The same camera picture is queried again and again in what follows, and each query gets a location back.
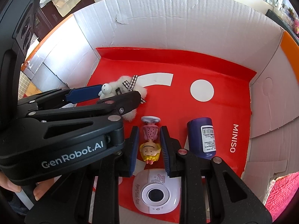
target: orange cardboard edge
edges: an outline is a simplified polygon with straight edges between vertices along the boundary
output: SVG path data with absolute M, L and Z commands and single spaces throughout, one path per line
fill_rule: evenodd
M 67 16 L 64 20 L 62 20 L 59 24 L 57 24 L 42 40 L 41 42 L 35 47 L 35 49 L 31 52 L 31 54 L 27 57 L 24 64 L 21 67 L 21 71 L 24 72 L 26 67 L 28 66 L 30 60 L 33 58 L 35 53 L 39 50 L 39 48 L 42 46 L 42 44 L 62 25 L 64 24 L 70 17 L 72 17 L 73 14 L 70 14 Z
M 283 52 L 285 53 L 286 57 L 288 58 L 297 78 L 297 82 L 299 83 L 299 46 L 287 31 L 284 32 L 280 46 Z

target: cartoon girl figurine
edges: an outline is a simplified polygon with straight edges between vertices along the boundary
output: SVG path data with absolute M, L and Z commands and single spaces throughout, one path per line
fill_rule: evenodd
M 152 165 L 154 161 L 158 161 L 161 145 L 159 143 L 154 143 L 158 138 L 159 127 L 155 124 L 160 122 L 161 119 L 155 116 L 143 116 L 141 120 L 147 125 L 143 126 L 144 139 L 147 141 L 143 143 L 140 147 L 140 154 L 142 159 L 147 163 Z

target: purple bottle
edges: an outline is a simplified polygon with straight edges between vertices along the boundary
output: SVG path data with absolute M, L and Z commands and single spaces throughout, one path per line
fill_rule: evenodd
M 189 150 L 196 156 L 212 159 L 216 155 L 216 144 L 212 120 L 198 118 L 187 123 Z

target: camera lens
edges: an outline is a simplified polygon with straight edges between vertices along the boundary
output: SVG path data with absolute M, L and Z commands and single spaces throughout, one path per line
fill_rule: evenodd
M 159 189 L 152 189 L 148 193 L 148 198 L 153 202 L 158 202 L 164 198 L 164 193 Z

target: white circle sticker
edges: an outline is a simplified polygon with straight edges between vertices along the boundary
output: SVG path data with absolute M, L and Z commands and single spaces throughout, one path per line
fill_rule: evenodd
M 190 87 L 192 97 L 197 101 L 209 101 L 214 95 L 214 88 L 212 84 L 206 80 L 196 80 Z

